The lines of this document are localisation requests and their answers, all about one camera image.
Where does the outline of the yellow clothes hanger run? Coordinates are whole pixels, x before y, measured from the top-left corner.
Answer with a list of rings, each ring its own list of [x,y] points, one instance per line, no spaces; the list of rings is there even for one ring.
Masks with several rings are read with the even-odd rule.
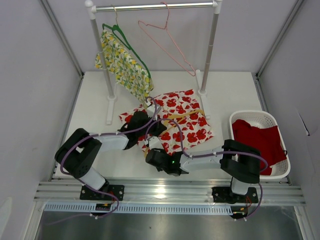
[[[201,110],[194,110],[182,115],[170,115],[167,120],[160,120],[167,127],[158,138],[163,149],[169,154],[188,150],[214,137],[212,127],[208,124]],[[147,154],[150,150],[145,140],[153,135],[147,134],[140,138],[137,145]]]

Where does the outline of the red poppy print skirt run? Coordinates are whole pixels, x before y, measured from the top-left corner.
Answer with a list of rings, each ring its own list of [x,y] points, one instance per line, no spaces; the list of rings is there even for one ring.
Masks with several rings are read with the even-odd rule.
[[[167,130],[158,138],[169,155],[182,150],[180,142],[183,142],[184,150],[188,150],[214,137],[213,129],[200,108],[194,89],[163,93],[154,99],[160,106],[158,117],[174,120],[182,131],[180,135],[178,127],[173,122],[162,122]]]

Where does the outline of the lemon print skirt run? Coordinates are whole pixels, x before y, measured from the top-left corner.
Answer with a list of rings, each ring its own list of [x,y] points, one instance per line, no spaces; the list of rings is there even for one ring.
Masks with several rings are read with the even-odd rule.
[[[131,55],[128,48],[111,31],[104,29],[100,36],[106,69],[139,102],[143,103],[154,89],[151,74]]]

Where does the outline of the green clothes hanger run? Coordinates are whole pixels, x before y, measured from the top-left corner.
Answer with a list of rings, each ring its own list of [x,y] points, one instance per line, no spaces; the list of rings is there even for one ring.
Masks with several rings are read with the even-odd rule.
[[[115,8],[114,5],[112,5],[112,8],[115,12],[115,21],[116,24],[114,24],[113,26],[109,26],[105,23],[102,24],[102,29],[109,29],[111,30],[111,32],[114,34],[114,36],[128,49],[130,50],[134,56],[139,60],[139,62],[142,64],[142,66],[145,68],[145,70],[147,71],[147,75],[148,77],[151,79],[151,73],[147,67],[147,65],[143,62],[143,60],[140,58],[140,56],[135,52],[135,50],[132,48],[132,46],[130,45],[130,43],[128,42],[125,34],[123,33],[122,29],[120,28],[119,24],[118,24],[118,13],[117,10]]]

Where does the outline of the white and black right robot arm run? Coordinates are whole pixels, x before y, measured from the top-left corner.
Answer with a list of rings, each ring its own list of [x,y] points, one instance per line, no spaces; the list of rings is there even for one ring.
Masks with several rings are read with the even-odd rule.
[[[260,183],[260,152],[238,141],[227,139],[221,147],[198,152],[168,154],[164,149],[153,148],[145,162],[171,176],[187,175],[202,170],[220,169],[231,176],[228,196],[234,202],[246,197],[249,186]]]

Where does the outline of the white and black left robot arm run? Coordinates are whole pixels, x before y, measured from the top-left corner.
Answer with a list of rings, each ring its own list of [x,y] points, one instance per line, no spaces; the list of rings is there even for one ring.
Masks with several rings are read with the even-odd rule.
[[[148,116],[144,111],[136,111],[119,130],[102,134],[89,134],[84,128],[78,128],[57,150],[54,159],[67,175],[85,184],[97,200],[103,200],[108,196],[110,184],[93,167],[98,153],[129,150],[138,144],[148,127],[159,136],[167,128],[161,123],[151,126],[157,117],[156,113]]]

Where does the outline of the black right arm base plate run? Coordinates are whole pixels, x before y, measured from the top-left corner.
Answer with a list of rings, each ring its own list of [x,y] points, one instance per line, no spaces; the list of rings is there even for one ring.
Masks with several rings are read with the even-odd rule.
[[[245,195],[232,193],[227,186],[215,186],[212,188],[212,197],[215,203],[226,204],[257,204],[259,202],[255,187],[249,187]]]

